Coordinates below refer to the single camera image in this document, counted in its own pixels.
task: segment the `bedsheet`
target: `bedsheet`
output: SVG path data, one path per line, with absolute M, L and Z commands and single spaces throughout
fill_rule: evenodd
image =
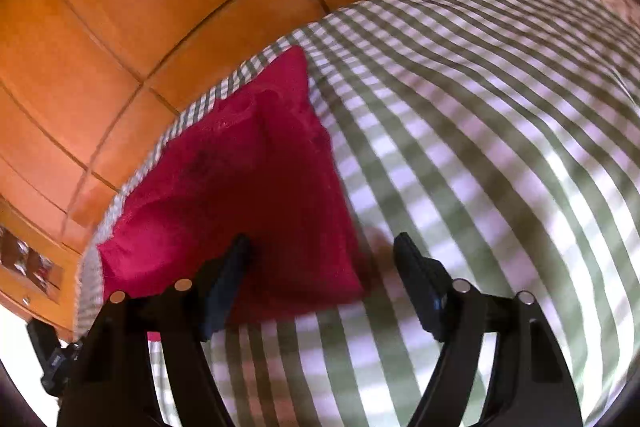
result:
M 440 348 L 394 268 L 399 232 L 485 293 L 533 292 L 592 424 L 640 339 L 640 33 L 597 0 L 365 0 L 282 37 L 185 110 L 114 198 L 83 258 L 77 333 L 101 304 L 95 245 L 166 143 L 294 44 L 378 283 L 359 303 L 215 334 L 204 350 L 236 425 L 408 423 Z

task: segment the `red pillow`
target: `red pillow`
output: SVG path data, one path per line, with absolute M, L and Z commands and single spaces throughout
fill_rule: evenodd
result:
M 363 296 L 330 138 L 293 47 L 167 144 L 98 246 L 104 297 L 161 293 L 245 233 L 256 255 L 228 322 L 288 319 Z

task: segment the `metal screw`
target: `metal screw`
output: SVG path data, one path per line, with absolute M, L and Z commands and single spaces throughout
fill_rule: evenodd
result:
M 526 304 L 527 306 L 531 306 L 536 301 L 536 298 L 533 296 L 533 294 L 527 291 L 518 293 L 518 299 L 520 299 L 520 302 Z
M 124 293 L 124 291 L 122 290 L 117 290 L 114 291 L 111 296 L 109 297 L 109 300 L 113 303 L 113 304 L 120 304 L 122 301 L 124 301 L 125 297 L 127 295 Z
M 193 283 L 191 279 L 180 279 L 174 284 L 174 288 L 178 290 L 178 292 L 186 292 L 191 289 Z
M 466 293 L 471 289 L 471 284 L 465 279 L 455 279 L 453 289 L 458 293 Z

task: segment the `bed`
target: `bed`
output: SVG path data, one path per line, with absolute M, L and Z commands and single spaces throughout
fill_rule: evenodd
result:
M 640 32 L 636 7 L 612 2 L 364 0 L 212 79 L 99 225 L 76 333 L 102 302 L 96 245 L 167 142 L 299 45 L 380 283 L 352 305 L 214 334 L 204 350 L 236 425 L 407 425 L 439 346 L 394 268 L 400 232 L 484 293 L 533 292 L 594 425 L 635 370 L 640 333 Z M 465 425 L 482 407 L 492 343 Z M 164 418 L 179 425 L 159 343 L 150 355 Z

